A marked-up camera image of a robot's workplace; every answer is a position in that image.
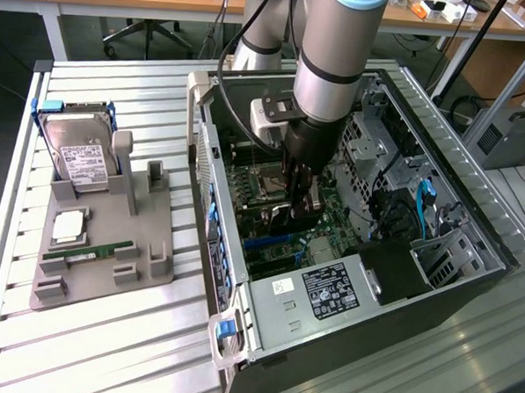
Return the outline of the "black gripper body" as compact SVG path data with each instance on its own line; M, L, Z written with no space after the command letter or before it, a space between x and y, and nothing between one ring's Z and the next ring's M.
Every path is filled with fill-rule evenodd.
M321 122L310 117L291 120L283 146L283 166L287 173L303 166L313 176L319 175L334 157L345 126L345 117L333 122Z

